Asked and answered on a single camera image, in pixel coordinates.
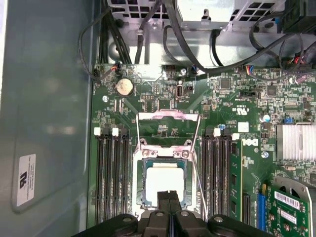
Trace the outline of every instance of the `aluminum heatsink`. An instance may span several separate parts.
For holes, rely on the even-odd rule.
[[[279,160],[316,160],[316,125],[278,125],[277,158]]]

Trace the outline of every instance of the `cable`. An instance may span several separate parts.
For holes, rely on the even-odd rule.
[[[286,70],[283,68],[283,65],[282,65],[282,55],[283,55],[283,51],[284,51],[284,48],[285,48],[285,43],[286,43],[286,40],[281,44],[281,47],[280,47],[280,50],[279,50],[279,53],[278,53],[278,61],[279,61],[279,66],[281,69],[285,70],[286,72],[291,72],[293,73],[293,71],[295,71],[301,64],[302,60],[303,60],[303,57],[304,57],[304,45],[303,45],[303,39],[302,39],[302,36],[301,35],[298,35],[299,37],[299,43],[300,43],[300,47],[301,47],[301,52],[300,52],[300,57],[298,60],[295,60],[295,63],[294,63],[294,66],[292,66],[290,69]]]
[[[106,0],[102,0],[102,3],[103,3],[104,7],[108,7],[108,3]],[[111,35],[113,37],[113,41],[116,45],[116,49],[118,51],[118,54],[119,54],[119,57],[120,57],[122,63],[131,64],[132,61],[130,59],[126,43],[125,43],[122,35],[120,34],[117,25],[115,24],[115,20],[114,20],[112,13],[110,12],[109,15],[106,16],[105,18],[106,18],[108,28],[111,32]]]
[[[215,62],[217,63],[218,66],[223,67],[224,65],[222,64],[221,60],[219,60],[219,58],[217,56],[217,53],[216,53],[216,39],[220,35],[220,33],[221,33],[220,30],[212,30],[212,33],[211,33],[211,39],[212,39],[211,47],[212,47],[212,54],[213,54],[213,57],[215,59]]]
[[[174,31],[174,34],[176,36],[176,38],[178,39],[178,42],[180,44],[181,49],[183,50],[183,52],[185,53],[185,55],[188,57],[188,59],[194,64],[196,65],[201,71],[205,72],[205,73],[209,73],[209,74],[220,74],[223,72],[227,72],[233,68],[242,66],[244,64],[248,64],[250,62],[252,62],[253,60],[259,58],[260,56],[262,56],[263,54],[265,54],[266,52],[268,52],[270,49],[272,49],[273,47],[277,46],[278,44],[282,43],[284,40],[289,39],[290,37],[292,37],[294,34],[286,34],[284,36],[282,36],[281,38],[277,39],[276,41],[274,41],[273,43],[269,44],[266,48],[262,49],[261,51],[257,52],[256,54],[241,60],[240,62],[228,65],[228,66],[224,66],[224,67],[218,67],[218,68],[212,68],[212,69],[206,69],[205,67],[203,67],[201,65],[201,63],[196,59],[196,57],[193,55],[192,51],[190,50],[188,44],[186,43],[182,31],[180,29],[180,25],[179,22],[177,20],[177,17],[175,15],[175,11],[174,11],[174,7],[172,4],[172,0],[164,0],[164,4],[165,7],[167,9],[167,13],[169,16],[169,20],[170,20],[170,24],[172,26],[172,29]]]
[[[95,81],[100,81],[101,78],[98,78],[96,76],[94,76],[88,66],[87,66],[87,63],[85,62],[85,59],[84,59],[84,55],[83,55],[83,50],[82,50],[82,37],[84,35],[84,33],[93,25],[97,24],[105,15],[107,15],[109,12],[111,11],[111,8],[110,7],[107,7],[105,9],[105,11],[97,18],[95,19],[93,22],[91,22],[86,28],[84,28],[83,31],[81,31],[81,33],[79,34],[79,56],[80,56],[80,60],[81,60],[81,63],[82,63],[82,66],[83,66],[83,69],[85,70],[85,72],[92,78],[94,79]]]
[[[142,54],[143,41],[144,41],[143,30],[147,22],[154,16],[154,14],[158,11],[161,5],[162,5],[162,0],[156,1],[154,7],[150,10],[150,12],[148,12],[148,14],[145,16],[144,20],[142,21],[139,27],[139,35],[137,37],[137,51],[135,55],[135,64],[139,64],[140,56]]]
[[[305,54],[304,54],[304,60],[305,62],[307,62],[309,55],[312,52],[316,52],[316,42],[312,43],[306,50],[305,50]]]
[[[262,18],[260,18],[258,21],[256,21],[256,23],[251,27],[250,29],[250,32],[249,32],[249,39],[250,39],[250,42],[252,44],[252,46],[257,49],[258,51],[262,50],[264,47],[255,39],[255,36],[254,36],[254,30],[256,28],[256,26],[263,22],[263,21],[266,21],[266,20],[269,20],[269,19],[273,19],[273,18],[279,18],[279,17],[282,17],[283,16],[283,12],[277,12],[277,13],[273,13],[273,14],[270,14],[270,15],[267,15],[267,16],[264,16]],[[277,62],[279,62],[279,57],[276,53],[272,52],[272,51],[267,51],[268,55],[274,57],[276,59]]]
[[[171,26],[165,26],[163,29],[163,49],[166,52],[167,56],[173,61],[175,62],[177,65],[182,65],[182,66],[186,66],[183,62],[180,62],[178,59],[176,59],[171,52],[168,49],[167,46],[167,38],[168,38],[168,29],[171,29]]]

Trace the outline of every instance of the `ram slot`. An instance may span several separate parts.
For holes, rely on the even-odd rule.
[[[104,220],[111,219],[111,185],[112,185],[112,139],[109,136],[105,137],[104,145]]]
[[[222,138],[222,164],[223,164],[223,169],[222,169],[222,199],[223,199],[223,210],[222,214],[223,215],[228,215],[229,214],[229,209],[230,209],[230,183],[229,183],[229,178],[230,178],[230,164],[231,164],[231,150],[232,150],[232,141],[230,136],[224,136]]]
[[[99,137],[97,143],[97,177],[96,177],[96,207],[95,207],[95,222],[99,224],[103,222],[104,212],[104,139]]]
[[[210,173],[210,140],[208,138],[203,137],[202,140],[202,176],[201,176],[201,184],[202,191],[204,194],[206,206],[208,213],[210,213],[210,203],[209,203],[209,173]]]
[[[230,154],[230,136],[203,137],[202,188],[209,216],[229,213]]]
[[[128,200],[128,160],[129,160],[129,140],[127,134],[122,134],[122,155],[121,155],[121,164],[122,164],[122,195],[121,195],[121,212],[127,213],[127,200]]]
[[[112,163],[113,163],[113,201],[112,201],[112,217],[119,214],[119,201],[120,201],[120,137],[113,136],[113,146],[112,146]]]

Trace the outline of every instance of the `capacitor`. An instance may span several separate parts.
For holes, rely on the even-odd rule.
[[[181,69],[180,74],[185,76],[187,74],[187,70],[185,68]]]
[[[270,122],[271,118],[270,115],[261,115],[259,117],[260,122]]]
[[[219,124],[219,125],[218,125],[218,128],[219,128],[220,130],[224,130],[224,129],[226,128],[226,125],[225,125],[225,124]]]
[[[268,158],[269,157],[269,153],[268,152],[262,152],[261,153],[261,157],[262,158]]]
[[[127,97],[133,93],[134,85],[130,79],[122,78],[117,82],[116,90],[120,96]]]

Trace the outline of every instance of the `white label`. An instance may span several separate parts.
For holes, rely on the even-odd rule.
[[[288,214],[285,211],[281,210],[281,217],[285,218],[286,220],[292,222],[294,225],[296,225],[296,218],[290,214]]]
[[[239,122],[238,123],[238,132],[249,132],[249,123],[248,122]]]
[[[34,198],[35,163],[36,154],[20,157],[17,206]]]
[[[275,199],[277,199],[281,202],[284,202],[284,203],[290,205],[291,207],[294,207],[294,208],[300,210],[300,203],[297,200],[294,200],[294,199],[287,197],[283,194],[280,194],[278,192],[275,192]]]

